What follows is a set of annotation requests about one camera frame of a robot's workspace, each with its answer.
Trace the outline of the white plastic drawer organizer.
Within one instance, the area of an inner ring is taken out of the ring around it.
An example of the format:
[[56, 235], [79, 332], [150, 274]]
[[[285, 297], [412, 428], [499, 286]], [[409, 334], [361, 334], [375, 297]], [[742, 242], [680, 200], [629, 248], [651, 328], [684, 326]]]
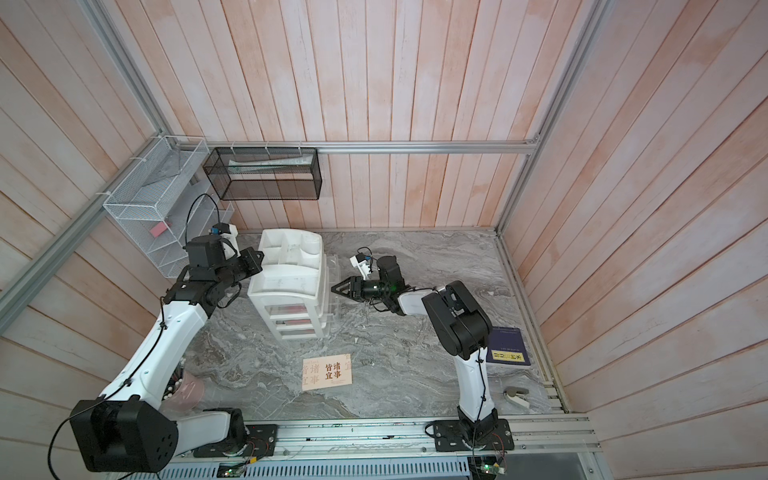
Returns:
[[248, 297], [279, 341], [321, 339], [329, 318], [329, 270], [321, 235], [297, 229], [266, 229], [258, 250], [262, 272]]

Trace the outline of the beige postcard red characters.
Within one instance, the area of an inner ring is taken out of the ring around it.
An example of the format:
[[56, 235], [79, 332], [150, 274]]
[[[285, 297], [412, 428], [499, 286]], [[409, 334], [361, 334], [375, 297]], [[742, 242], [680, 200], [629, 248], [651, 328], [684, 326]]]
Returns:
[[352, 381], [352, 364], [349, 354], [303, 360], [303, 391], [350, 385]]

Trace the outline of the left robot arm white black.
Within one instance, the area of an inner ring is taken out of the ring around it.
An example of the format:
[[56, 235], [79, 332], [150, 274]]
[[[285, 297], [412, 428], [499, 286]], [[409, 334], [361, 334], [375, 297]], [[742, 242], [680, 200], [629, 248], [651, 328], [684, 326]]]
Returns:
[[238, 409], [222, 408], [173, 420], [161, 411], [172, 374], [187, 347], [228, 290], [262, 270], [262, 252], [239, 249], [237, 230], [218, 223], [189, 240], [189, 263], [160, 298], [149, 334], [116, 378], [93, 400], [81, 400], [65, 419], [90, 472], [154, 473], [179, 454], [214, 445], [238, 454], [247, 431]]

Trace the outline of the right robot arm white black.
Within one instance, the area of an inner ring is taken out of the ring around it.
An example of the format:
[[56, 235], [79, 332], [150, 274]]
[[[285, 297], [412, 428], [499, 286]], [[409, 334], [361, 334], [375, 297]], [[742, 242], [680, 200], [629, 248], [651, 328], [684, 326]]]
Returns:
[[350, 258], [360, 274], [331, 286], [331, 292], [358, 303], [383, 305], [399, 316], [425, 315], [436, 336], [453, 358], [459, 385], [456, 421], [434, 421], [425, 432], [435, 448], [450, 451], [472, 449], [494, 434], [499, 425], [487, 373], [487, 354], [492, 323], [461, 281], [441, 288], [417, 288], [406, 283], [394, 255], [373, 259], [359, 253]]

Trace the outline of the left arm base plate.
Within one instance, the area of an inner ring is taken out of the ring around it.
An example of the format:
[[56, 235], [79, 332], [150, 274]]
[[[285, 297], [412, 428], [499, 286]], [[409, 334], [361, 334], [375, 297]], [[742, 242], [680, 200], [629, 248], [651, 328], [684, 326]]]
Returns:
[[236, 427], [220, 442], [194, 449], [193, 457], [270, 457], [274, 454], [277, 432], [277, 424], [245, 424], [242, 428]]

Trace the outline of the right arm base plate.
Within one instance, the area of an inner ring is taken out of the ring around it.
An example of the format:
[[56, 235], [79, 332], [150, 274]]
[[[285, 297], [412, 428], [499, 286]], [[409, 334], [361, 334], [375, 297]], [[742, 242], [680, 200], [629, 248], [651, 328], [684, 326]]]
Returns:
[[509, 423], [503, 419], [481, 421], [479, 427], [463, 420], [436, 420], [425, 426], [438, 452], [490, 451], [507, 453], [515, 449]]

